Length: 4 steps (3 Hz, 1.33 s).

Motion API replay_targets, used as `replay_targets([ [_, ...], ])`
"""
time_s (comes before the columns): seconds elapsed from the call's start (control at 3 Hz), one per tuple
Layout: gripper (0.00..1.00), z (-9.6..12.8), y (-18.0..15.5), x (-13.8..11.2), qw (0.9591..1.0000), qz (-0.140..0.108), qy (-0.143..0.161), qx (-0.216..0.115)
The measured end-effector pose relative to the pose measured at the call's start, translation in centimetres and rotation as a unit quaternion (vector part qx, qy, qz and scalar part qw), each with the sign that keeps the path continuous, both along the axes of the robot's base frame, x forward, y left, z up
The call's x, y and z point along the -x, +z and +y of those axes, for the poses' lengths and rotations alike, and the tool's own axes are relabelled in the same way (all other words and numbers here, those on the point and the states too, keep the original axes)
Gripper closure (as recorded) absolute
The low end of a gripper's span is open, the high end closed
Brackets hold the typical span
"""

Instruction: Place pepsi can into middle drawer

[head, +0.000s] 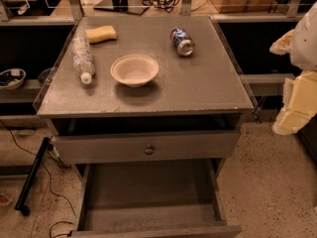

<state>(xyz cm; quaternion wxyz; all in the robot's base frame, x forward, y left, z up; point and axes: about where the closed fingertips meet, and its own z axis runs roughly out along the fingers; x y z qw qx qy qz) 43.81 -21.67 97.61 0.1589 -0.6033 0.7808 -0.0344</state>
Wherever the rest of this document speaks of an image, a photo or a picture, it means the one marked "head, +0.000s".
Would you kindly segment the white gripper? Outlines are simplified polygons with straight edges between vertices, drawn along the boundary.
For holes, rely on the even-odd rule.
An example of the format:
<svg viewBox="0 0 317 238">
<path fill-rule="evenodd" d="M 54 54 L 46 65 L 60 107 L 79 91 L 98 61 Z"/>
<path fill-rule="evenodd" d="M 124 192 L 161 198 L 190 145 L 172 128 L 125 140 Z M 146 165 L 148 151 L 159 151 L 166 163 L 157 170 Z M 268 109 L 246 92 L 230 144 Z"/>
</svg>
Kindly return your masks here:
<svg viewBox="0 0 317 238">
<path fill-rule="evenodd" d="M 290 61 L 302 70 L 317 70 L 317 2 L 290 30 L 269 48 L 273 54 L 290 53 Z M 317 72 L 303 71 L 283 85 L 283 107 L 272 125 L 277 135 L 296 134 L 317 114 Z"/>
</svg>

